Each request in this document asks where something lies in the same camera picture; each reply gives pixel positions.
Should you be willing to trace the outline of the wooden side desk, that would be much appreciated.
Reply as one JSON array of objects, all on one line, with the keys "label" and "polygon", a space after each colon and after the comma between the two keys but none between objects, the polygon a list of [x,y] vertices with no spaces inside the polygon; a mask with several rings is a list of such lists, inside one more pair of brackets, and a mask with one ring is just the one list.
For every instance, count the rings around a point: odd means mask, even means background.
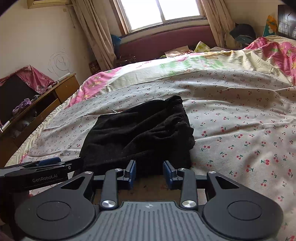
[{"label": "wooden side desk", "polygon": [[8,127],[1,133],[1,167],[18,150],[29,135],[59,105],[79,89],[75,74],[71,74],[55,84],[47,92],[10,120]]}]

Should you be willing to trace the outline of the colourful yellow green pillow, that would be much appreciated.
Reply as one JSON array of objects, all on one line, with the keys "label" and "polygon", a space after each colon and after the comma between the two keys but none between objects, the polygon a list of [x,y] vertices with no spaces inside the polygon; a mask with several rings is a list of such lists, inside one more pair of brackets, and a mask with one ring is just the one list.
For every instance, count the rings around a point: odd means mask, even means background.
[{"label": "colourful yellow green pillow", "polygon": [[276,22],[276,19],[269,15],[267,17],[267,20],[266,20],[266,25],[264,27],[264,30],[263,30],[263,37],[266,37],[266,36],[271,36],[271,35],[276,35],[278,32],[278,24]]}]

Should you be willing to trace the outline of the pink cloth on desk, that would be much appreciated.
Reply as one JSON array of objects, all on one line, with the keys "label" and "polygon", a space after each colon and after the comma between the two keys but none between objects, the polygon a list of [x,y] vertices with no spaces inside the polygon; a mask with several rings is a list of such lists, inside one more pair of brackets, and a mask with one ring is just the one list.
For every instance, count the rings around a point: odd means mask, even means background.
[{"label": "pink cloth on desk", "polygon": [[1,78],[1,86],[4,85],[13,75],[19,77],[28,87],[36,91],[38,94],[44,94],[49,89],[49,86],[53,87],[57,84],[55,80],[40,72],[32,65],[27,65],[18,69],[14,73]]}]

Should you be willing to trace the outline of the black pants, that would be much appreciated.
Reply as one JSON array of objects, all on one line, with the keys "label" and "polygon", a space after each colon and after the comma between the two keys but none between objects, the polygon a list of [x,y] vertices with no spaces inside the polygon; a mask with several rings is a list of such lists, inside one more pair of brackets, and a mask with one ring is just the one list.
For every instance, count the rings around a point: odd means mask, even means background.
[{"label": "black pants", "polygon": [[177,95],[101,115],[84,140],[79,171],[103,175],[111,169],[124,169],[131,160],[136,162],[138,176],[160,175],[164,161],[176,169],[189,169],[193,132]]}]

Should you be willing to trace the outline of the dark clothes pile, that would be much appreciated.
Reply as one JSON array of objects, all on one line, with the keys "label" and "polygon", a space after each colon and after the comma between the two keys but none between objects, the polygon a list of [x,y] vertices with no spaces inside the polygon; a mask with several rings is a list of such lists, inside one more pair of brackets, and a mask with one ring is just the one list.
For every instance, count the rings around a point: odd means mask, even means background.
[{"label": "dark clothes pile", "polygon": [[253,27],[248,24],[235,24],[235,28],[229,34],[243,46],[248,46],[256,39]]}]

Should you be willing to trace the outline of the blue bag by curtain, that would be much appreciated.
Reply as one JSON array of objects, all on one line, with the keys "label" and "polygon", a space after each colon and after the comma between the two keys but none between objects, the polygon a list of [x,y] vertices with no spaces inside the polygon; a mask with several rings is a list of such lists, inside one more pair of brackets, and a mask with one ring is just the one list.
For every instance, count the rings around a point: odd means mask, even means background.
[{"label": "blue bag by curtain", "polygon": [[115,53],[116,57],[118,57],[121,37],[111,34],[111,40],[112,40],[112,45],[114,48],[114,53]]}]

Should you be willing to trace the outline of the maroon headboard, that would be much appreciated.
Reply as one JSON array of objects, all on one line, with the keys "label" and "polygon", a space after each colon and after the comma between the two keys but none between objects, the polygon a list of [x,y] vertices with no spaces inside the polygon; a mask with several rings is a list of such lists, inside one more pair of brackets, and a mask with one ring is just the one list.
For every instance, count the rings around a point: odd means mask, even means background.
[{"label": "maroon headboard", "polygon": [[211,28],[192,26],[160,32],[119,45],[116,56],[135,57],[137,62],[157,59],[166,51],[182,46],[196,46],[203,42],[210,48],[216,47]]}]

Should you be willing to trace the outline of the cherry print bed sheet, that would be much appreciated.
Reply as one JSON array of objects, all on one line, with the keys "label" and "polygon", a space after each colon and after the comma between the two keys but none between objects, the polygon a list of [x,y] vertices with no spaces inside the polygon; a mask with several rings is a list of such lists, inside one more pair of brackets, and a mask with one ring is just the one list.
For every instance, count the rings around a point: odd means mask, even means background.
[{"label": "cherry print bed sheet", "polygon": [[295,86],[243,70],[198,70],[169,77],[112,78],[95,97],[57,110],[23,158],[79,155],[101,114],[179,95],[194,129],[192,168],[216,170],[273,199],[284,218],[279,240],[295,240]]}]

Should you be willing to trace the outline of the beige curtain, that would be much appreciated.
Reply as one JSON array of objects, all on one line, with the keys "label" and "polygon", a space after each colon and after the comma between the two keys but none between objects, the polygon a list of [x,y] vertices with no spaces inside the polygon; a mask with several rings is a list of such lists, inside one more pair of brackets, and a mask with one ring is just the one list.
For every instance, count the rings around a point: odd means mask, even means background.
[{"label": "beige curtain", "polygon": [[113,69],[116,55],[103,2],[76,0],[72,4],[100,69]]},{"label": "beige curtain", "polygon": [[224,1],[202,0],[201,2],[216,45],[225,49],[237,49],[237,42],[230,35],[230,31],[235,28],[235,23]]}]

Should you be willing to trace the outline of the purple item on desk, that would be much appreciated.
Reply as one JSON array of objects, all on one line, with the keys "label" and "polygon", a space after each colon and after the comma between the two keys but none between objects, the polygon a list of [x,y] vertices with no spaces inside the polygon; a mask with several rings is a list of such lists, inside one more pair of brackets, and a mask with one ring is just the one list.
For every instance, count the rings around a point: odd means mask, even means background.
[{"label": "purple item on desk", "polygon": [[13,116],[18,115],[20,112],[22,112],[24,109],[26,109],[31,104],[32,104],[32,102],[30,101],[29,98],[24,99],[18,106],[16,106],[13,109],[13,111],[12,111]]}]

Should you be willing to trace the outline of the air conditioner unit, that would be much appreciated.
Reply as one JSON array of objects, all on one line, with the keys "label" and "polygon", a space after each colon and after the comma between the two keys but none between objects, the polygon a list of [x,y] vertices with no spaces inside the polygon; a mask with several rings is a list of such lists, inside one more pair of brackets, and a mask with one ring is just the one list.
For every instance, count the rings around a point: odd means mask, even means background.
[{"label": "air conditioner unit", "polygon": [[72,4],[71,0],[27,0],[28,9]]}]

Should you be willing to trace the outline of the beige left curtain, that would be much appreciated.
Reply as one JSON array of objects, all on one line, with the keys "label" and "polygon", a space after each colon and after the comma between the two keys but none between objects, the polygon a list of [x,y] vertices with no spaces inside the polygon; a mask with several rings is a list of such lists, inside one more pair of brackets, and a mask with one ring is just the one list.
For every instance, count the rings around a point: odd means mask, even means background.
[{"label": "beige left curtain", "polygon": [[103,2],[76,0],[72,4],[100,69],[113,69],[116,55]]}]

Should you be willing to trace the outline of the beige right curtain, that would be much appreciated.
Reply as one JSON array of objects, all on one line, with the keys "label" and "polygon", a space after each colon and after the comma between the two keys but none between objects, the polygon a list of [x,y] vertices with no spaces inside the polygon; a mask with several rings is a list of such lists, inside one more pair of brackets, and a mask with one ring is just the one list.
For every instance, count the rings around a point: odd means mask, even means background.
[{"label": "beige right curtain", "polygon": [[237,49],[237,42],[230,35],[230,31],[235,28],[235,23],[224,1],[202,0],[201,2],[216,45],[225,49]]}]

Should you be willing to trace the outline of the dark wooden cabinet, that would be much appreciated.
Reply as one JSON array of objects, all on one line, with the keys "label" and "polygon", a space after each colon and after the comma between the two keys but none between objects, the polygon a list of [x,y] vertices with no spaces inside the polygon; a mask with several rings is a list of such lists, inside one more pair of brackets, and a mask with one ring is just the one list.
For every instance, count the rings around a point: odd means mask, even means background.
[{"label": "dark wooden cabinet", "polygon": [[282,37],[296,40],[296,14],[286,4],[279,4],[278,12],[278,34]]}]

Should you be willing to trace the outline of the pink floral quilt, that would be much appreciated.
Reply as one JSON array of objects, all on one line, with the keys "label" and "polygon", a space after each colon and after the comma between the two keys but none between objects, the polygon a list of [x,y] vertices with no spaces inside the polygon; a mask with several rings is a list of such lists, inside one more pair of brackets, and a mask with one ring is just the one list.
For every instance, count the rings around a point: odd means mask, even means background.
[{"label": "pink floral quilt", "polygon": [[272,74],[295,85],[295,40],[259,37],[242,50],[208,51],[132,63],[86,79],[66,101],[67,107],[135,83],[204,69],[239,69]]}]

